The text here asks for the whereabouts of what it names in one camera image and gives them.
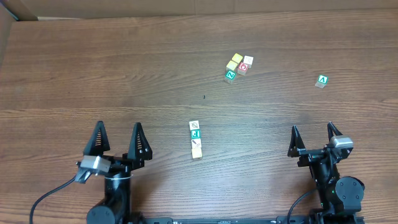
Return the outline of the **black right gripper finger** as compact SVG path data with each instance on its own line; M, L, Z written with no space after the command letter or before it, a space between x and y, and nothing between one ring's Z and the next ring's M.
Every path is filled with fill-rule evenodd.
M342 133L336 128L336 126L331 121L327 124L327 130L328 130L328 139L329 140L334 136L342 135Z
M306 151L305 145L302 141L301 135L296 127L292 126L292 134L290 139L290 145L287 155L289 157L299 157Z

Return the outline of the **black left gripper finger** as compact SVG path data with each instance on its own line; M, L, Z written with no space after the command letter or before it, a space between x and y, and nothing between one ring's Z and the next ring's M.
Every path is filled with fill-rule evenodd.
M149 161L152 160L152 149L145 137L144 130L141 123L135 123L127 158L134 161Z
M102 121L98 121L93 130L87 145L83 150L84 156L102 156L104 152L110 150L105 126Z

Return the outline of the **green letter F block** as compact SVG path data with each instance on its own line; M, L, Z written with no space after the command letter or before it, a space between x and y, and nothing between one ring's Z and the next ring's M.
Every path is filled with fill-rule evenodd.
M201 138L201 130L193 129L190 131L191 139L200 139Z

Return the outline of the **yellow letter G block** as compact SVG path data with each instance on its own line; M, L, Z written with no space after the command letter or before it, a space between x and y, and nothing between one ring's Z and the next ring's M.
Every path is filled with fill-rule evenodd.
M202 159L203 153L200 147L192 148L192 158L193 159Z

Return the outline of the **white blue-edged picture block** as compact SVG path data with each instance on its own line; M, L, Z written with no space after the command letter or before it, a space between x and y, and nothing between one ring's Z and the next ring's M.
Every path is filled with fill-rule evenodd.
M198 120L196 120L196 121L190 121L190 122L189 122L189 127L190 127L190 130L191 130L191 131L192 131L192 130L197 130L197 129L199 129L199 128L200 128L199 121L198 121Z

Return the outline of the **green letter A block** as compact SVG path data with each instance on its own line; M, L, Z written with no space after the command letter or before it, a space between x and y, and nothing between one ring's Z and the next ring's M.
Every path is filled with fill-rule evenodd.
M315 86L318 88L324 88L326 87L327 83L328 83L328 77L324 75L319 75L318 80L315 83Z

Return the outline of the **red picture block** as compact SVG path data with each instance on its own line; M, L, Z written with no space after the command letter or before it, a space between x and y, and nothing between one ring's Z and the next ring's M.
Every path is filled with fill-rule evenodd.
M246 63L241 62L238 65L237 73L240 74L240 75L246 75L248 70L249 70L249 65L246 64Z

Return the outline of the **green letter Z block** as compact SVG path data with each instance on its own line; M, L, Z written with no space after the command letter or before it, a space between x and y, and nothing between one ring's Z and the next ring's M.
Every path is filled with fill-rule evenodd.
M224 75L224 80L229 84L232 84L236 79L236 72L232 70L227 70Z

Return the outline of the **white line-drawing block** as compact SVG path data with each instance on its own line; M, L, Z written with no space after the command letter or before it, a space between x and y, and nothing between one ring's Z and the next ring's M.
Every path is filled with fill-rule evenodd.
M252 64L253 64L253 60L254 60L254 57L245 55L243 58L243 63L245 63L248 66L248 68L251 68Z

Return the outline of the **yellow block lower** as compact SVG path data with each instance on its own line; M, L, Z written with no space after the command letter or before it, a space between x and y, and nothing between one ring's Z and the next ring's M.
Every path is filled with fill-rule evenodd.
M227 65L226 65L226 71L230 70L230 71L235 72L236 69L237 69L237 67L238 67L238 63L236 63L236 62L233 61L233 60L230 60L230 61L227 63Z

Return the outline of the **yellow block upper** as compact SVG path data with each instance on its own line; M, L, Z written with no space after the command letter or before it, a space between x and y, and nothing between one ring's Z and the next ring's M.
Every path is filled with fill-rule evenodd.
M240 54L234 54L232 57L232 61L236 62L237 64L241 63L243 60L243 56Z

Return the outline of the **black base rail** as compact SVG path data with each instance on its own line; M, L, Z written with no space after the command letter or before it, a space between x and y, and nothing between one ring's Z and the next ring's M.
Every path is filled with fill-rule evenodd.
M144 218L139 223L145 224L287 224L286 216L277 216L274 218L197 218L197 219L172 219L169 217L157 217L157 218ZM312 221L308 216L297 215L290 217L289 223L291 224L309 224L317 223ZM365 224L363 217L356 217L356 220L342 220L337 219L326 219L323 223L359 223Z

